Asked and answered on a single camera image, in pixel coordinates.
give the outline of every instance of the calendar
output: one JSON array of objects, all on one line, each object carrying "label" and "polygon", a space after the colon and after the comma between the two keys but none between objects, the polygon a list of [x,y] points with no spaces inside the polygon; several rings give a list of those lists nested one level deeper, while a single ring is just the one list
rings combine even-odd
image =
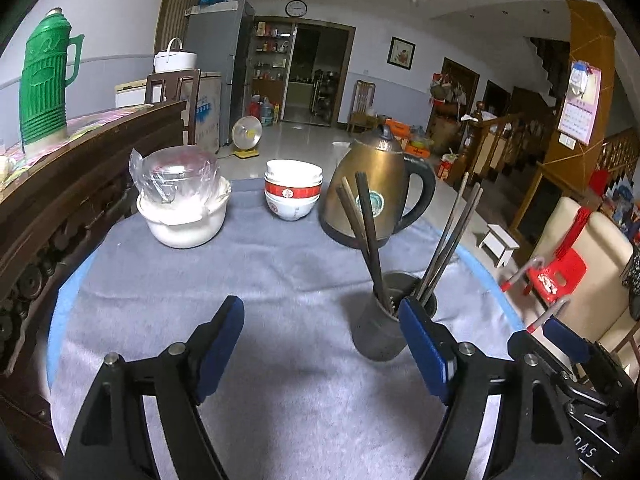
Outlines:
[{"label": "calendar", "polygon": [[558,123],[560,132],[572,136],[586,145],[589,144],[593,124],[596,120],[600,95],[600,76],[600,70],[590,66],[586,91],[582,96],[567,93]]}]

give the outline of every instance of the refrigerator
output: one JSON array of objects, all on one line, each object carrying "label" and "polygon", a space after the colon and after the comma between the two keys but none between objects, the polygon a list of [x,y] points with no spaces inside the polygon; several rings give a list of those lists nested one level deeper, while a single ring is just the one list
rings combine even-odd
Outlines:
[{"label": "refrigerator", "polygon": [[196,68],[220,72],[222,76],[221,146],[231,142],[231,127],[248,113],[253,75],[250,47],[254,15],[254,8],[246,0],[194,7],[189,15],[185,50],[198,54]]}]

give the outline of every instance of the white stool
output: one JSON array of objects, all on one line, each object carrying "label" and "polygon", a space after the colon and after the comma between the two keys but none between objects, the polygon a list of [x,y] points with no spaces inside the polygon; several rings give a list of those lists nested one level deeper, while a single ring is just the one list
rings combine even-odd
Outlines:
[{"label": "white stool", "polygon": [[484,239],[478,245],[481,248],[483,245],[489,247],[489,250],[498,257],[498,264],[496,267],[503,267],[511,258],[513,251],[519,248],[517,241],[509,236],[509,233],[501,228],[498,224],[489,224],[487,226],[489,232]]}]

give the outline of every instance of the green thermos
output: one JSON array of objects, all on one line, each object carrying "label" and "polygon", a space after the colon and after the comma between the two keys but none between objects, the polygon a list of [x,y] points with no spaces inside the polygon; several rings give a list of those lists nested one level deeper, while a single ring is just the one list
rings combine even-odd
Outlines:
[{"label": "green thermos", "polygon": [[[20,134],[25,153],[66,137],[65,88],[78,76],[84,35],[69,38],[71,24],[51,9],[27,40],[20,79]],[[76,46],[74,72],[65,79],[66,50]]]}]

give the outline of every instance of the chopsticks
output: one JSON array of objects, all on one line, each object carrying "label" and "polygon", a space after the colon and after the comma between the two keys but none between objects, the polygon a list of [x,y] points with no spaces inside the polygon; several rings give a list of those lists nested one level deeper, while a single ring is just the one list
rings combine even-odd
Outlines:
[{"label": "chopsticks", "polygon": [[444,225],[444,229],[442,230],[442,234],[440,235],[440,240],[438,240],[438,245],[436,246],[436,250],[431,257],[431,261],[427,266],[427,270],[424,271],[422,279],[415,286],[414,293],[412,296],[414,298],[419,299],[427,288],[430,279],[433,277],[433,271],[435,268],[436,259],[442,250],[442,246],[444,242],[447,240],[449,236],[449,229],[451,228],[451,224],[453,223],[453,217],[456,215],[456,208],[458,207],[458,203],[460,199],[462,199],[462,194],[465,192],[466,180],[469,178],[468,171],[465,171],[464,176],[462,177],[462,183],[460,184],[460,189],[458,190],[458,194],[456,195],[456,199],[453,202],[453,207],[451,208],[451,212],[449,213],[449,218],[447,218],[447,223]]},{"label": "chopsticks", "polygon": [[358,195],[360,197],[360,208],[362,214],[357,210],[353,192],[346,178],[343,178],[336,188],[338,198],[342,204],[347,220],[356,237],[358,247],[362,253],[367,269],[373,281],[373,290],[378,297],[378,301],[389,314],[394,313],[391,297],[382,279],[382,269],[380,267],[380,254],[378,253],[378,238],[376,235],[376,225],[374,222],[373,209],[369,199],[369,183],[367,175],[359,171],[355,175]]},{"label": "chopsticks", "polygon": [[447,267],[447,265],[449,265],[449,261],[453,256],[453,253],[456,251],[456,247],[460,243],[460,239],[462,238],[462,235],[469,225],[469,222],[471,222],[471,218],[476,211],[476,208],[478,207],[481,196],[482,188],[480,187],[480,184],[476,184],[471,192],[471,196],[469,197],[468,202],[466,203],[466,207],[462,212],[462,215],[460,215],[460,218],[458,219],[456,227],[453,229],[453,232],[449,238],[449,242],[447,243],[447,245],[445,245],[444,249],[441,252],[441,254],[444,254],[444,256],[442,257],[439,266],[438,262],[436,261],[436,271],[434,272],[434,275],[431,278],[431,281],[429,282],[429,285],[427,286],[427,290],[425,291],[423,297],[420,298],[420,303],[422,304],[422,306],[427,305],[429,298],[433,294],[433,289],[436,288],[436,285],[438,284],[438,281],[440,280],[444,269]]},{"label": "chopsticks", "polygon": [[469,222],[471,222],[471,218],[473,217],[473,214],[478,207],[480,197],[482,196],[482,188],[480,187],[480,184],[476,184],[471,191],[471,195],[469,196],[469,200],[466,202],[462,214],[458,218],[458,221],[456,222],[456,225],[451,232],[451,236],[449,236],[449,229],[455,215],[455,209],[458,205],[458,202],[462,198],[462,193],[465,189],[467,179],[468,173],[465,173],[462,184],[460,185],[460,190],[458,191],[458,195],[456,196],[453,208],[451,209],[451,213],[449,215],[449,218],[447,219],[445,228],[442,231],[442,236],[438,241],[436,250],[431,257],[429,266],[425,270],[422,279],[412,293],[412,296],[420,301],[422,306],[427,305],[427,302],[433,294],[433,291],[438,284],[438,281],[440,280],[444,269],[447,267],[449,261],[451,260],[451,257],[453,256],[453,253],[456,251],[456,247],[460,243],[462,235],[468,227]]}]

